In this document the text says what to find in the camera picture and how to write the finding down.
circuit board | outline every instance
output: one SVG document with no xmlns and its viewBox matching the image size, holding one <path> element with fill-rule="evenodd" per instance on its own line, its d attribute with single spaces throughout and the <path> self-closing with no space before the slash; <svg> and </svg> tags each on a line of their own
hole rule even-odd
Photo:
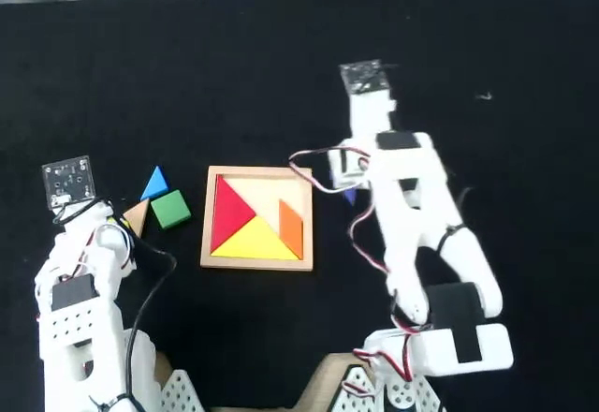
<svg viewBox="0 0 599 412">
<path fill-rule="evenodd" d="M 89 156 L 79 156 L 42 166 L 46 202 L 53 209 L 95 198 Z"/>
</svg>

red triangle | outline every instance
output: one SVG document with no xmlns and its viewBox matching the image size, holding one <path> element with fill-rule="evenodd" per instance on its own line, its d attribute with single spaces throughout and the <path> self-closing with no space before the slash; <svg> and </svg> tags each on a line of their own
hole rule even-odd
<svg viewBox="0 0 599 412">
<path fill-rule="evenodd" d="M 214 196 L 210 252 L 221 246 L 254 217 L 256 217 L 254 210 L 228 185 L 221 175 L 218 175 Z"/>
</svg>

puzzle piece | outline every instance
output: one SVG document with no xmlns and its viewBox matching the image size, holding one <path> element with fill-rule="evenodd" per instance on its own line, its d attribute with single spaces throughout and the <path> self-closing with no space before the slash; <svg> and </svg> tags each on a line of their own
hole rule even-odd
<svg viewBox="0 0 599 412">
<path fill-rule="evenodd" d="M 189 208 L 179 190 L 152 201 L 152 209 L 162 229 L 172 228 L 191 217 Z"/>
<path fill-rule="evenodd" d="M 155 199 L 166 192 L 168 192 L 167 182 L 160 167 L 156 166 L 139 200 Z"/>
<path fill-rule="evenodd" d="M 143 225 L 146 221 L 146 213 L 148 212 L 149 205 L 150 201 L 145 199 L 123 214 L 124 219 L 129 223 L 129 227 L 131 227 L 138 237 L 141 237 L 141 233 L 143 232 Z"/>
<path fill-rule="evenodd" d="M 219 246 L 212 256 L 298 260 L 262 217 L 256 216 Z"/>
<path fill-rule="evenodd" d="M 255 216 L 254 210 L 243 201 L 223 177 L 217 176 L 210 251 L 212 252 L 222 245 Z"/>
<path fill-rule="evenodd" d="M 303 258 L 303 221 L 287 203 L 279 200 L 279 235 L 287 248 Z"/>
</svg>

green square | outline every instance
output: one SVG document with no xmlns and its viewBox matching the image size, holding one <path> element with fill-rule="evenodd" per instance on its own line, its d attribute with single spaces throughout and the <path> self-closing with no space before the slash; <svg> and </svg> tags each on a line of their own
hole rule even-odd
<svg viewBox="0 0 599 412">
<path fill-rule="evenodd" d="M 179 190 L 152 201 L 152 209 L 162 229 L 179 225 L 182 221 L 191 217 L 189 208 L 187 208 L 187 204 L 185 204 L 183 195 Z"/>
</svg>

tangram puzzle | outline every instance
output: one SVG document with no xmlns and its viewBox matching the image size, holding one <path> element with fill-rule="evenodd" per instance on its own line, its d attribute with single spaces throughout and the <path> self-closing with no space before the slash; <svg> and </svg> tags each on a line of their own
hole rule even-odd
<svg viewBox="0 0 599 412">
<path fill-rule="evenodd" d="M 311 270 L 310 184 L 288 168 L 210 167 L 200 265 Z"/>
</svg>

